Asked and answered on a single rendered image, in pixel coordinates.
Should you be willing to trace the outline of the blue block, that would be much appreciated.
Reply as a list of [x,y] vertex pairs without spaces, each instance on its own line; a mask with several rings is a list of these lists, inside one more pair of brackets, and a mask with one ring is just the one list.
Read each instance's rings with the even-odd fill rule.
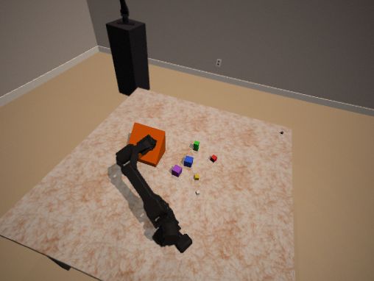
[[187,166],[187,167],[191,167],[192,163],[193,163],[193,157],[189,157],[186,155],[186,158],[184,160],[184,166]]

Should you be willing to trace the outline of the purple block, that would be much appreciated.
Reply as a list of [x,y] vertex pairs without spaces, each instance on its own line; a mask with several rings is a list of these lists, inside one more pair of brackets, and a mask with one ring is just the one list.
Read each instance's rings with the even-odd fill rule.
[[174,168],[172,169],[172,175],[179,177],[181,173],[182,173],[182,167],[175,165]]

